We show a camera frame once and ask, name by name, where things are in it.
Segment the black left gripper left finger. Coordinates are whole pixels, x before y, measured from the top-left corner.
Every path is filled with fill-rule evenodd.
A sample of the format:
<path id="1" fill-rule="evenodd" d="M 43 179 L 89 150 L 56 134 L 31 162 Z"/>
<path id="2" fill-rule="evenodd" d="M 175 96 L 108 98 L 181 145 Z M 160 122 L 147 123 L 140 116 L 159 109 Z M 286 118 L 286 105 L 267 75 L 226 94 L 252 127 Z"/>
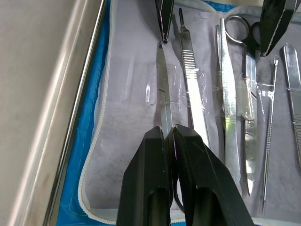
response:
<path id="1" fill-rule="evenodd" d="M 161 127 L 144 137 L 122 179 L 118 226 L 169 226 L 173 202 L 169 151 Z"/>

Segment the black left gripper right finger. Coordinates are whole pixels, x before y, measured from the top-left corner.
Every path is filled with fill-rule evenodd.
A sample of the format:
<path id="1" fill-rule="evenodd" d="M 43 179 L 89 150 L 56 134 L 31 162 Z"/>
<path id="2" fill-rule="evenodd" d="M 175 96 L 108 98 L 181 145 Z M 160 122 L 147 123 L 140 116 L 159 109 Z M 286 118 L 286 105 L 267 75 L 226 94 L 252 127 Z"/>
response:
<path id="1" fill-rule="evenodd" d="M 174 170 L 188 226 L 252 226 L 254 222 L 227 167 L 193 129 L 176 124 Z"/>

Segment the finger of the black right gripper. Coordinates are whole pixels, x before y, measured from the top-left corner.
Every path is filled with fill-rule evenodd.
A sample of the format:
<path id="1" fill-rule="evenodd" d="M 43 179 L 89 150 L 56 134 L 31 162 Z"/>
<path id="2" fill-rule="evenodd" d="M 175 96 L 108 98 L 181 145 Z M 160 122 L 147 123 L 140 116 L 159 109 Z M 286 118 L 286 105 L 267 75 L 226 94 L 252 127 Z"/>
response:
<path id="1" fill-rule="evenodd" d="M 168 43 L 174 0 L 155 0 L 155 5 L 162 41 Z"/>
<path id="2" fill-rule="evenodd" d="M 260 52 L 266 57 L 286 32 L 298 8 L 297 0 L 264 0 L 260 18 Z"/>

